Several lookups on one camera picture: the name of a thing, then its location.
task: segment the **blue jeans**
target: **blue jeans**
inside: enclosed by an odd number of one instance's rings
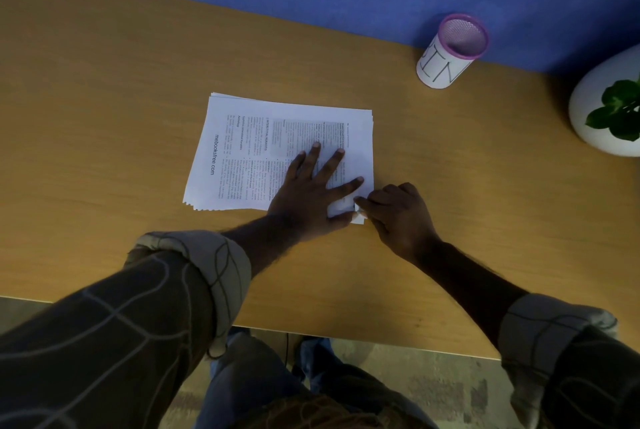
[[[404,395],[364,370],[342,363],[329,338],[305,339],[296,365],[308,377],[312,393],[325,394],[350,412],[378,414],[384,406],[393,405],[436,428]],[[247,332],[229,336],[226,353],[211,363],[211,383],[195,429],[227,429],[252,409],[309,393],[301,378],[289,372],[276,352],[259,339]]]

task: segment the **metal mesh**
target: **metal mesh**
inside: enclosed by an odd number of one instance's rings
[[[460,18],[444,22],[438,35],[441,43],[463,56],[478,56],[487,46],[482,29],[475,23]]]

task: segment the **concrete floor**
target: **concrete floor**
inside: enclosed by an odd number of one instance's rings
[[[48,304],[0,297],[0,333],[28,320]],[[287,334],[252,330],[284,360]],[[289,336],[292,360],[297,335]],[[413,348],[333,339],[344,362],[356,365],[420,407],[441,429],[521,428],[509,406],[511,385],[498,360],[427,352]],[[206,361],[184,382],[161,429],[190,429],[209,384]]]

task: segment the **wooden tabletop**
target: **wooden tabletop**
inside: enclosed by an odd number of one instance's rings
[[[444,239],[640,348],[637,161],[580,142],[549,77],[477,62],[433,90],[421,50],[188,0],[0,2],[0,295],[55,301],[144,232],[259,216],[182,204],[215,91],[372,109],[377,185],[413,182]],[[495,356],[370,222],[295,247],[237,322]]]

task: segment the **white pot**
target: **white pot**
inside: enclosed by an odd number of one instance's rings
[[[640,44],[623,51],[599,64],[587,73],[569,100],[569,117],[575,132],[588,144],[610,154],[618,156],[640,156],[640,139],[635,141],[618,139],[609,128],[593,128],[586,125],[587,117],[596,109],[604,107],[602,94],[616,81],[631,80],[638,82],[640,77]],[[637,110],[635,103],[626,103],[626,110],[632,107]],[[640,111],[629,114],[628,117],[640,117]]]

